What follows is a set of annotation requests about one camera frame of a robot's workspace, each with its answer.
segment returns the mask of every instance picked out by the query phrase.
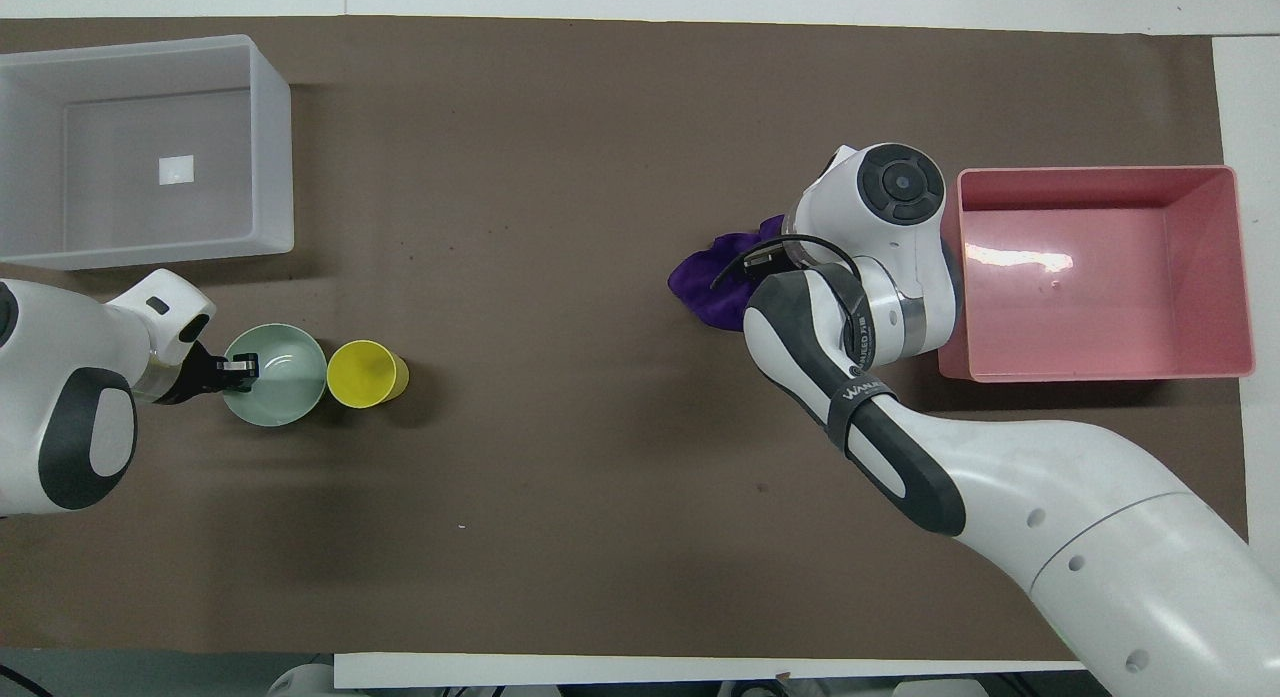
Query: yellow cup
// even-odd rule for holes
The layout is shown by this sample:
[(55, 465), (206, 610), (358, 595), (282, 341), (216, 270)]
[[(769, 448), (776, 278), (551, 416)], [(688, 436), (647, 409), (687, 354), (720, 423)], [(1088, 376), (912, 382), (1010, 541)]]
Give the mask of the yellow cup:
[(408, 366), (378, 341), (356, 340), (338, 347), (325, 377), (338, 402), (361, 411), (399, 396), (408, 386)]

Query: white square sticker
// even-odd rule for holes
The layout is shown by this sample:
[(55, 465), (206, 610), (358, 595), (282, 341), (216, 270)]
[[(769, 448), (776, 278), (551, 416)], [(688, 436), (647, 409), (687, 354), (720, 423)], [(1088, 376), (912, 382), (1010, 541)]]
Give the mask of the white square sticker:
[(196, 155), (160, 159), (161, 185), (182, 185), (184, 182), (196, 182)]

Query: black circular button pad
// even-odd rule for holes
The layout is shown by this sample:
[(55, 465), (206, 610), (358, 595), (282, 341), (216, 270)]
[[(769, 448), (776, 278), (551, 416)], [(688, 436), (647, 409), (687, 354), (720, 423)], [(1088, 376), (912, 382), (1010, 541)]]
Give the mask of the black circular button pad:
[(906, 145), (873, 147), (858, 169), (858, 192), (884, 223), (924, 223), (942, 206), (942, 173), (933, 160)]

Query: black velcro strap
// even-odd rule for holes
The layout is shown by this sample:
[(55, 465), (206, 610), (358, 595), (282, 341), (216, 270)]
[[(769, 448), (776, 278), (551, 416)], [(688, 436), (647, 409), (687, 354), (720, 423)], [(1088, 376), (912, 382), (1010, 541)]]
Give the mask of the black velcro strap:
[(827, 411), (827, 437), (840, 448), (840, 454), (845, 454), (845, 448), (849, 446), (849, 423), (854, 419), (854, 411), (876, 395), (892, 395), (892, 393), (887, 384), (869, 373), (859, 373), (858, 377), (841, 384), (831, 396), (831, 407)]

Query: pink plastic bin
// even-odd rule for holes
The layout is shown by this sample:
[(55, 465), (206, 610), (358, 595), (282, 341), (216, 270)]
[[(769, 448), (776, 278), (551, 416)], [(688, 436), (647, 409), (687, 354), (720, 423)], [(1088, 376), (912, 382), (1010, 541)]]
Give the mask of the pink plastic bin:
[(942, 231), (964, 272), (947, 377), (1253, 372), (1230, 168), (968, 169)]

